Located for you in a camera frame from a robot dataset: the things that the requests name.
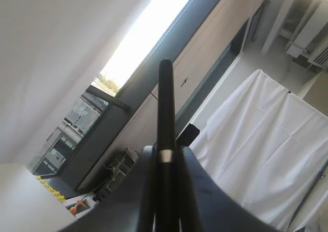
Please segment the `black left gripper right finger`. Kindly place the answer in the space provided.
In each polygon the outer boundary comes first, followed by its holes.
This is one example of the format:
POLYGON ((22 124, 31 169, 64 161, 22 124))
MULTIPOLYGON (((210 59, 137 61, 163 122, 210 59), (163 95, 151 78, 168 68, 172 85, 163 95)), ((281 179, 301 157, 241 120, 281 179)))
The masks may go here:
POLYGON ((190 148, 177 150, 176 168, 182 231, 276 231, 224 193, 190 148))

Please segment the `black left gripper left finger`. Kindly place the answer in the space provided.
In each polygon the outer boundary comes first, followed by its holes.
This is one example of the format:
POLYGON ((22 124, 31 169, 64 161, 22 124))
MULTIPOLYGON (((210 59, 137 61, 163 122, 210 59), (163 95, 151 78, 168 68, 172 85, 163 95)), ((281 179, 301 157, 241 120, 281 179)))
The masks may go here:
POLYGON ((152 231, 157 152, 143 148, 121 184, 90 212, 61 231, 152 231))

